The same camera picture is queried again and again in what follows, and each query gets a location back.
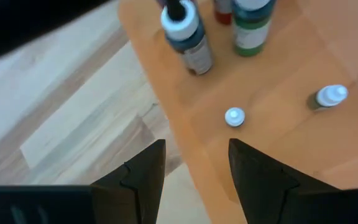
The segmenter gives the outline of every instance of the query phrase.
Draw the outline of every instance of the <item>light wooden floor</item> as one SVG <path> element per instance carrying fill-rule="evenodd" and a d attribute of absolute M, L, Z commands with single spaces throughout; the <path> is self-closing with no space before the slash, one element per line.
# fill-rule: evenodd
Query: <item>light wooden floor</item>
<path fill-rule="evenodd" d="M 209 223 L 109 2 L 0 58 L 0 184 L 89 184 L 167 140 L 159 223 Z"/>

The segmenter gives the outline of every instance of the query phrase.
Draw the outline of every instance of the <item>wooden table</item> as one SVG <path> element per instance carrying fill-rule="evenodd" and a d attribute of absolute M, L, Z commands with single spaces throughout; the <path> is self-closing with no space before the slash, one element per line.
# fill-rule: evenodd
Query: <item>wooden table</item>
<path fill-rule="evenodd" d="M 244 223 L 227 158 L 229 138 L 340 188 L 358 187 L 358 1 L 279 0 L 264 51 L 232 51 L 230 27 L 200 2 L 214 67 L 187 73 L 164 39 L 153 0 L 123 0 L 120 20 L 165 110 L 209 216 Z M 349 97 L 314 113 L 306 99 L 325 85 L 348 87 Z M 238 106 L 246 122 L 230 128 L 224 112 Z"/>

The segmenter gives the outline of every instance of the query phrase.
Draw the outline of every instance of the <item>white bottle cap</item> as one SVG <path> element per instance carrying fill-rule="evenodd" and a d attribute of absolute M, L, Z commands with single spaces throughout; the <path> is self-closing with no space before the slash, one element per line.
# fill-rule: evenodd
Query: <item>white bottle cap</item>
<path fill-rule="evenodd" d="M 240 126 L 246 118 L 246 114 L 240 108 L 230 108 L 224 114 L 226 123 L 232 127 Z"/>
<path fill-rule="evenodd" d="M 168 9 L 165 6 L 161 13 L 161 25 L 165 33 L 172 40 L 186 40 L 197 30 L 199 19 L 194 3 L 189 0 L 181 0 L 180 3 L 185 7 L 186 17 L 180 21 L 173 21 L 169 18 Z"/>
<path fill-rule="evenodd" d="M 236 0 L 238 6 L 248 11 L 258 10 L 269 3 L 270 0 Z"/>
<path fill-rule="evenodd" d="M 336 106 L 347 98 L 347 88 L 342 85 L 329 85 L 322 88 L 316 100 L 321 106 Z"/>

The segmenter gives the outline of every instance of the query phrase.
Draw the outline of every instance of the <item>blue paint bottle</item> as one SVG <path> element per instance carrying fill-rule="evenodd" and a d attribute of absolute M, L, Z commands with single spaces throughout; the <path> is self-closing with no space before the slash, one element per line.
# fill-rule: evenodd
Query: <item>blue paint bottle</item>
<path fill-rule="evenodd" d="M 213 64 L 211 49 L 196 6 L 189 0 L 168 0 L 161 13 L 165 37 L 194 75 L 206 73 Z"/>

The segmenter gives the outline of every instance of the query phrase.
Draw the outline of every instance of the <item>black bottle cap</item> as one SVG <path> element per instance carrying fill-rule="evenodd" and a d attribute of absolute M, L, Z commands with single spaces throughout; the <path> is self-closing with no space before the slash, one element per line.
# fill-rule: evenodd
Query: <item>black bottle cap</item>
<path fill-rule="evenodd" d="M 179 0 L 167 0 L 167 9 L 172 21 L 180 22 L 186 17 L 186 9 Z"/>

